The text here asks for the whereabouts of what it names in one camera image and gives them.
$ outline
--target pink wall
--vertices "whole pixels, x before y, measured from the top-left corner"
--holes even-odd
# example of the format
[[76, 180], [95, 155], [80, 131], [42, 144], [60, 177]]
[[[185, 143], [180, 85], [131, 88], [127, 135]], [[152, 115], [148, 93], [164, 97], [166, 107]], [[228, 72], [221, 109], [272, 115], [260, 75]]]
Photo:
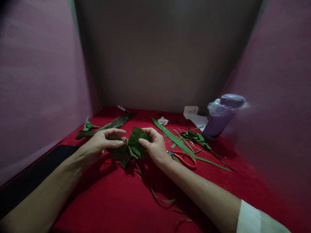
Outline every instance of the pink wall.
[[0, 185], [101, 108], [67, 1], [9, 2], [0, 25]]
[[223, 136], [305, 220], [311, 219], [310, 87], [310, 1], [271, 0], [223, 90], [245, 96], [251, 108]]

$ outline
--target white tissue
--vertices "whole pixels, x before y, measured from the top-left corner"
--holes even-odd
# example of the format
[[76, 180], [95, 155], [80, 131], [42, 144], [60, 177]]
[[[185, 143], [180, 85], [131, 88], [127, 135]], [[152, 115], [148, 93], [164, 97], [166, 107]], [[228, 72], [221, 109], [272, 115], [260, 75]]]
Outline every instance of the white tissue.
[[169, 120], [166, 120], [164, 117], [161, 117], [160, 119], [158, 119], [158, 122], [159, 122], [161, 125], [166, 126], [167, 123], [169, 122]]

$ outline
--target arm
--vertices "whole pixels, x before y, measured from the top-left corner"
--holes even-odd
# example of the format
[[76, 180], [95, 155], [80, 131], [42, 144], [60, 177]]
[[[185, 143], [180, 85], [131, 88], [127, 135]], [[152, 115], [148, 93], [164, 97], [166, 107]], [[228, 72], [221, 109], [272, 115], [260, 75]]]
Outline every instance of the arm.
[[163, 136], [153, 128], [144, 131], [152, 142], [140, 139], [156, 165], [202, 210], [222, 233], [236, 232], [241, 199], [200, 177], [166, 152]]
[[[59, 165], [29, 196], [0, 222], [5, 232], [49, 232], [83, 172], [105, 152], [123, 145], [126, 131], [97, 132], [86, 144]], [[119, 140], [106, 140], [114, 135]]]

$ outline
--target small paper card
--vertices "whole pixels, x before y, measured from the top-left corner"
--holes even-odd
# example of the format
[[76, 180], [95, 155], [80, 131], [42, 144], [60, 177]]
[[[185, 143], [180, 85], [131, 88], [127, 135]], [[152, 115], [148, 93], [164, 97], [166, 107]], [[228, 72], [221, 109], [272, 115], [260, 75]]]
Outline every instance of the small paper card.
[[184, 108], [184, 116], [186, 119], [190, 119], [190, 115], [197, 115], [198, 114], [198, 106], [185, 106]]

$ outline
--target gray wall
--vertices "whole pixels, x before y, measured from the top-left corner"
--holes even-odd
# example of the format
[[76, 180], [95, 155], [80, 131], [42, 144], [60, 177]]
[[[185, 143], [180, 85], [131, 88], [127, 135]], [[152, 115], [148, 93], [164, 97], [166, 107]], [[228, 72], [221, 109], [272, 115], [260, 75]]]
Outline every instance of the gray wall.
[[77, 0], [102, 104], [205, 110], [247, 42], [260, 2]]

